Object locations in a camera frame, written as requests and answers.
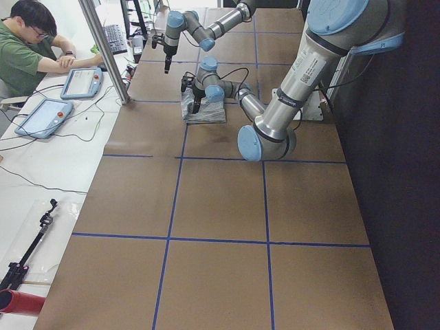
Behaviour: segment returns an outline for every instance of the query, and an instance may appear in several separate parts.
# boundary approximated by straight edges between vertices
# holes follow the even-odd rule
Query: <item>keyboard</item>
[[[111,52],[113,54],[125,53],[127,51],[127,44],[120,26],[117,24],[106,25],[103,29]]]

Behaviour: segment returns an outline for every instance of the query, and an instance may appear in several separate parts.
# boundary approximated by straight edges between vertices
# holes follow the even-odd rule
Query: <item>person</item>
[[[63,51],[58,59],[52,46]],[[101,62],[101,54],[76,59],[74,44],[57,33],[51,12],[37,0],[17,1],[10,17],[0,21],[0,79],[6,97],[31,95],[46,73],[63,74]]]

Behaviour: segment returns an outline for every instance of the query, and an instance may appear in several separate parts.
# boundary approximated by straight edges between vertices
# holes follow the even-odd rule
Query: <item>dark background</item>
[[[439,22],[438,0],[408,0],[403,46],[375,55],[333,102],[395,330],[440,329]],[[346,79],[368,59],[354,60]]]

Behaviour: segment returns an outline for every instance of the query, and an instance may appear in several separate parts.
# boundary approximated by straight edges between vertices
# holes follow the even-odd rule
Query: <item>tablet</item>
[[[48,138],[65,121],[73,108],[74,104],[70,101],[45,98],[15,129],[15,133],[38,139]]]
[[[63,100],[94,98],[102,83],[102,70],[99,67],[71,69],[61,91]]]

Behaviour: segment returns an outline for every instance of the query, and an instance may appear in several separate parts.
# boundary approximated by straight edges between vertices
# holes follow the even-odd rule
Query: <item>red tube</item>
[[[25,292],[5,289],[0,291],[0,313],[38,316],[46,298]]]

